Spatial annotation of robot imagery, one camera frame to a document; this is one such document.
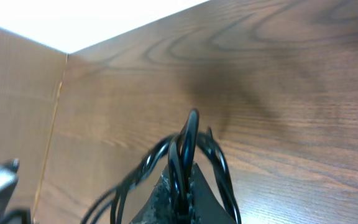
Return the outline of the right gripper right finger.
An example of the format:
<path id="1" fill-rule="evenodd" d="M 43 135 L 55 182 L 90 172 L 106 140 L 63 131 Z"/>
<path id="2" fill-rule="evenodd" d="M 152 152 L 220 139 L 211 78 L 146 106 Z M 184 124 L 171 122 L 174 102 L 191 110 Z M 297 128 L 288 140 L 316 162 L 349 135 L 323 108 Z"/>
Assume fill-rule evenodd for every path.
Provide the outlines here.
<path id="1" fill-rule="evenodd" d="M 220 205 L 208 185 L 201 169 L 194 163 L 191 175 L 191 193 L 197 224 L 235 224 L 233 218 Z"/>

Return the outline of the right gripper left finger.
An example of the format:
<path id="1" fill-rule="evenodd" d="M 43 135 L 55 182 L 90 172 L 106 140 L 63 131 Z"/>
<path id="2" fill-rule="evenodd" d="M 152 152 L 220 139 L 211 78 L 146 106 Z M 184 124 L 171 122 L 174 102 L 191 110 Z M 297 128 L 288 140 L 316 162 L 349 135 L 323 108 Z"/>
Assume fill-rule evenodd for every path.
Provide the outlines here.
<path id="1" fill-rule="evenodd" d="M 130 224 L 172 224 L 175 222 L 170 202 L 170 179 L 168 166 L 165 166 L 158 182 L 138 214 Z"/>

